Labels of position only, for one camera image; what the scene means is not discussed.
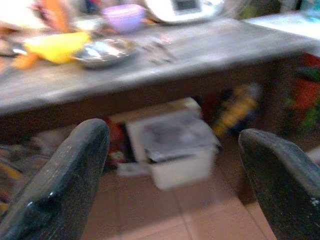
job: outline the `table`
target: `table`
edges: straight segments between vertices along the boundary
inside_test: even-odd
[[[43,61],[0,82],[0,142],[254,81],[264,87],[259,128],[276,133],[285,118],[293,69],[317,44],[233,19],[156,25],[126,37],[144,46],[155,34],[171,41],[175,62],[154,64],[139,49],[134,58],[108,69]]]

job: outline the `white appliance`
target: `white appliance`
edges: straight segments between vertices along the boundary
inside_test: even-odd
[[[205,21],[217,16],[224,0],[144,0],[149,15],[167,24]]]

